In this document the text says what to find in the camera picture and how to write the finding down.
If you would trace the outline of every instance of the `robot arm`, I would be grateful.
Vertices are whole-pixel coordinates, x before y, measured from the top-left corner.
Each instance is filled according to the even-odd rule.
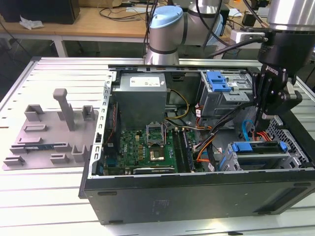
[[[253,75],[257,131],[265,130],[274,115],[302,102],[293,86],[296,73],[307,64],[315,45],[315,0],[273,0],[268,23],[268,41],[258,53],[263,66]]]
[[[212,25],[219,0],[199,0],[200,13],[207,25]],[[214,31],[222,30],[222,16],[215,22]],[[150,25],[150,45],[145,56],[145,64],[179,64],[177,47],[182,45],[202,45],[208,30],[202,24],[195,3],[187,13],[178,6],[163,6],[155,10]]]
[[[207,25],[213,23],[218,3],[219,0],[198,1]],[[238,41],[255,35],[265,39],[258,54],[263,66],[260,73],[253,75],[257,131],[265,130],[274,115],[285,113],[302,102],[294,84],[297,71],[309,61],[315,45],[315,0],[273,0],[268,23],[269,28],[263,32],[246,32],[243,34],[245,37],[238,37]],[[160,7],[150,26],[150,46],[145,63],[178,64],[178,45],[201,45],[207,33],[194,3],[187,14],[175,6],[172,9],[170,6]]]

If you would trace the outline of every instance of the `yellow wire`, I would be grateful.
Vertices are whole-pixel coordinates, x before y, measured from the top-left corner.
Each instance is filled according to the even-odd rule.
[[[180,115],[180,116],[176,116],[176,117],[167,117],[165,119],[179,119],[182,118],[184,116],[186,116],[189,112],[189,103],[187,102],[187,100],[184,98],[184,96],[182,96],[178,91],[176,91],[175,89],[171,89],[171,91],[174,91],[175,93],[177,93],[177,95],[179,95],[185,102],[186,102],[186,111],[184,114]]]

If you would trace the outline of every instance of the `green circuit board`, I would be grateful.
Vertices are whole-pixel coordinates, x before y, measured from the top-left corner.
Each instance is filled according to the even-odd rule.
[[[149,147],[147,143],[146,130],[123,130],[121,132],[120,153],[116,167],[106,167],[104,169],[135,169],[141,167],[168,167],[174,168],[177,172],[176,157],[173,146],[172,130],[167,130],[166,143],[163,147]],[[194,132],[187,132],[189,144],[196,143]],[[151,140],[160,139],[161,131],[150,131]],[[163,151],[163,160],[152,160],[153,148]]]

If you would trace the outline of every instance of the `floor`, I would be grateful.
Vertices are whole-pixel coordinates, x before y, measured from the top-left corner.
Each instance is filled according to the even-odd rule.
[[[30,61],[30,57],[14,40],[10,40],[10,44],[12,45],[12,49],[9,51],[0,45],[0,100],[3,99]],[[49,40],[22,40],[21,44],[32,56],[58,56],[54,45]],[[143,45],[141,43],[101,42],[101,50],[97,52],[96,42],[78,43],[76,41],[67,41],[66,48],[69,57],[141,58]],[[206,52],[202,53],[200,47],[183,46],[179,48],[179,56],[180,58],[203,58],[211,50],[211,48],[207,48]],[[241,50],[237,55],[237,59],[256,59],[257,52],[258,50]],[[233,54],[225,54],[224,59],[232,59],[235,56]],[[306,80],[314,67],[315,64],[306,65],[298,72],[298,76],[303,81]],[[315,86],[315,72],[308,79],[307,85],[310,88]]]

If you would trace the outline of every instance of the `ventilation grille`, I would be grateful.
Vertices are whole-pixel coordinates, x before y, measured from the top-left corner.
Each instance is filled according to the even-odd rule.
[[[300,146],[297,144],[293,136],[290,134],[290,132],[286,129],[278,129],[277,126],[282,125],[278,123],[278,121],[274,118],[271,120],[269,127],[267,129],[267,133],[269,136],[276,141],[283,141],[288,146],[290,146],[291,150],[290,153],[294,153],[298,155],[298,158],[300,162],[309,162],[308,158],[300,148]]]

